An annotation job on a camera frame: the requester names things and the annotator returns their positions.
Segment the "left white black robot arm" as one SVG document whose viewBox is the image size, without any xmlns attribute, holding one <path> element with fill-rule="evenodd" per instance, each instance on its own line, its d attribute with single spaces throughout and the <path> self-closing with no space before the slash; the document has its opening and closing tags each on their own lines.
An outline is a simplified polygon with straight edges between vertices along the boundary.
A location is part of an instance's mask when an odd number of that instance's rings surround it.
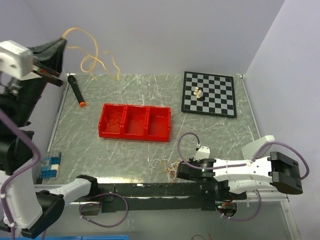
<svg viewBox="0 0 320 240">
<path fill-rule="evenodd" d="M 33 131 L 25 131 L 47 84 L 62 86 L 60 79 L 67 41 L 58 38 L 35 47 L 7 40 L 0 44 L 0 71 L 11 77 L 0 95 L 0 202 L 2 231 L 35 239 L 62 215 L 66 205 L 99 195 L 95 177 L 79 175 L 52 190 L 36 191 L 32 169 L 41 160 Z"/>
</svg>

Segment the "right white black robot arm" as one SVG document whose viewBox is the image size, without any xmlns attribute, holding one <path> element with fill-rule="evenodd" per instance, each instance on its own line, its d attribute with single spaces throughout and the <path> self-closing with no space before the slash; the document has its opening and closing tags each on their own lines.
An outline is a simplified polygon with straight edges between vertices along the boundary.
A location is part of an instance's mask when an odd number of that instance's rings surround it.
<svg viewBox="0 0 320 240">
<path fill-rule="evenodd" d="M 277 190 L 287 195 L 303 193 L 299 163 L 277 151 L 254 162 L 218 158 L 181 162 L 176 176 L 213 184 L 218 187 L 219 196 L 226 200 L 234 194 L 262 189 Z"/>
</svg>

